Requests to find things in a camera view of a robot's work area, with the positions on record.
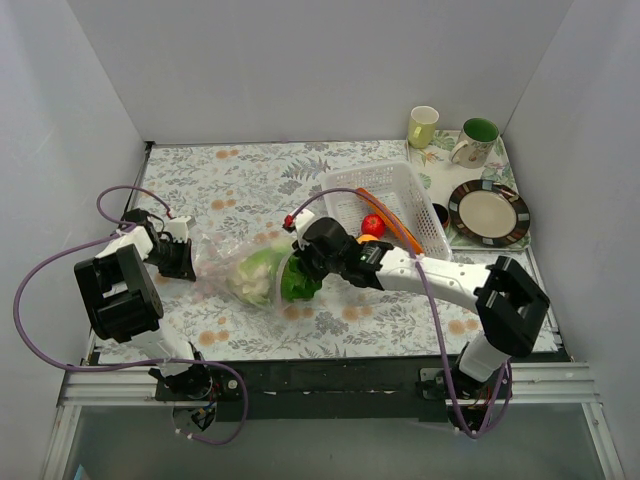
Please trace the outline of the orange fake fruit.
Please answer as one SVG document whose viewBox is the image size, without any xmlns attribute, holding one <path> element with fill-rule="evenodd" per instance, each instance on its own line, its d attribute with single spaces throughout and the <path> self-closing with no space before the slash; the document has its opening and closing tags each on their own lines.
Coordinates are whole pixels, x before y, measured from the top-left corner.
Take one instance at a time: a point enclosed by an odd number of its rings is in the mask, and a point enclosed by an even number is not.
<svg viewBox="0 0 640 480">
<path fill-rule="evenodd" d="M 374 235 L 370 235 L 370 234 L 363 234 L 360 237 L 357 238 L 357 242 L 359 244 L 363 244 L 369 241 L 378 241 L 378 238 Z"/>
</svg>

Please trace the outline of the red fake strawberry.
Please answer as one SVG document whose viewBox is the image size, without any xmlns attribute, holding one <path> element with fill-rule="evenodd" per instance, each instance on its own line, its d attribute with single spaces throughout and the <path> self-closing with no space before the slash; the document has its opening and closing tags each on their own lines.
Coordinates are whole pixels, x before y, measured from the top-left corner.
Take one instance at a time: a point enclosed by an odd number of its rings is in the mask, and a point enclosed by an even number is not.
<svg viewBox="0 0 640 480">
<path fill-rule="evenodd" d="M 363 235 L 380 238 L 386 232 L 386 224 L 379 215 L 370 214 L 362 220 L 360 229 Z"/>
</svg>

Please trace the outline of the green fake lettuce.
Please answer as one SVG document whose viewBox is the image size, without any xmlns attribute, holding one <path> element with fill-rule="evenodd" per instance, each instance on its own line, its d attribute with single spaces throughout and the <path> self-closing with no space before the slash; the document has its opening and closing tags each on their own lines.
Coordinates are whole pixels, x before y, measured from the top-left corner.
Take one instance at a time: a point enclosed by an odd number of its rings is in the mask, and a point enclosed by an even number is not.
<svg viewBox="0 0 640 480">
<path fill-rule="evenodd" d="M 321 281 L 313 280 L 301 271 L 299 258 L 291 251 L 282 261 L 276 275 L 276 295 L 273 305 L 310 300 L 321 288 Z"/>
</svg>

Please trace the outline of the clear zip top bag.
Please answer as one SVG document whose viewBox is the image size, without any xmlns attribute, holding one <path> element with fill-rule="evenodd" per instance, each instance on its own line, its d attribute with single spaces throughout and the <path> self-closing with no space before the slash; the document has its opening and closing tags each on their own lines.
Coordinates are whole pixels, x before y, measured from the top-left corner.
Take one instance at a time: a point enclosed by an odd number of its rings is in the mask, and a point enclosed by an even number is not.
<svg viewBox="0 0 640 480">
<path fill-rule="evenodd" d="M 194 253 L 198 294 L 233 297 L 264 311 L 281 312 L 289 306 L 283 287 L 285 266 L 293 254 L 291 238 L 256 244 L 230 236 L 204 236 Z"/>
</svg>

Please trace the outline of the white fake cauliflower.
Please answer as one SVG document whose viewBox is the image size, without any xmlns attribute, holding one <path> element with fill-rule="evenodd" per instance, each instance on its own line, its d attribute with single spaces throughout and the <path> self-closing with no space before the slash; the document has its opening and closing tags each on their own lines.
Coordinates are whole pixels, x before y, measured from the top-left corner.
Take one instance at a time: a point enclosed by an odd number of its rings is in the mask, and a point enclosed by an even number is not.
<svg viewBox="0 0 640 480">
<path fill-rule="evenodd" d="M 291 251 L 290 240 L 276 240 L 242 256 L 227 276 L 231 293 L 245 304 L 272 306 L 276 295 L 276 275 Z"/>
</svg>

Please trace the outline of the white plastic basket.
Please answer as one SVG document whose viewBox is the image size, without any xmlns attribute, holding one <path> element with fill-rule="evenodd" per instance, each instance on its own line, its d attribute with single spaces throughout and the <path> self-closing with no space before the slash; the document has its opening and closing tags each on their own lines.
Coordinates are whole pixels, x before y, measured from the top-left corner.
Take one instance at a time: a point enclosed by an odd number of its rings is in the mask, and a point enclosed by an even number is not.
<svg viewBox="0 0 640 480">
<path fill-rule="evenodd" d="M 418 173 L 406 161 L 386 161 L 343 168 L 320 176 L 322 190 L 364 188 L 394 213 L 416 238 L 425 255 L 450 261 L 445 231 Z M 328 215 L 350 234 L 360 233 L 364 217 L 374 213 L 358 195 L 332 193 L 323 197 Z"/>
</svg>

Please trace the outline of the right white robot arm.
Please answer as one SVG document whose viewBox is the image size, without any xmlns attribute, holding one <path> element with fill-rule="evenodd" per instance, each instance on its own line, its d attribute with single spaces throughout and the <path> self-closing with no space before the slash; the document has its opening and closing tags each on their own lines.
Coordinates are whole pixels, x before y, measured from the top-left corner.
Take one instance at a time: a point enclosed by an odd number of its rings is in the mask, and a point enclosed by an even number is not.
<svg viewBox="0 0 640 480">
<path fill-rule="evenodd" d="M 337 220 L 307 210 L 286 218 L 284 228 L 295 234 L 294 255 L 314 281 L 335 274 L 358 288 L 431 293 L 477 314 L 482 330 L 449 371 L 462 398 L 479 395 L 506 361 L 531 354 L 550 307 L 540 286 L 506 256 L 476 265 L 411 255 L 387 242 L 360 243 Z"/>
</svg>

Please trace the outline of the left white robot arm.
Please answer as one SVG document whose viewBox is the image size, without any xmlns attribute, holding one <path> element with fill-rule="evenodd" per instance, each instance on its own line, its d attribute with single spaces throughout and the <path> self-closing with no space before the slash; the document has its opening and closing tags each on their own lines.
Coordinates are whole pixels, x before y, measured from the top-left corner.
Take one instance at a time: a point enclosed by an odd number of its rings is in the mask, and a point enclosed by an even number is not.
<svg viewBox="0 0 640 480">
<path fill-rule="evenodd" d="M 116 239 L 77 263 L 74 274 L 95 334 L 156 359 L 152 377 L 174 394 L 200 400 L 211 392 L 213 377 L 196 347 L 163 320 L 163 303 L 146 269 L 150 264 L 163 278 L 196 280 L 190 235 L 195 219 L 171 218 L 156 230 L 154 218 L 140 208 L 127 212 Z"/>
</svg>

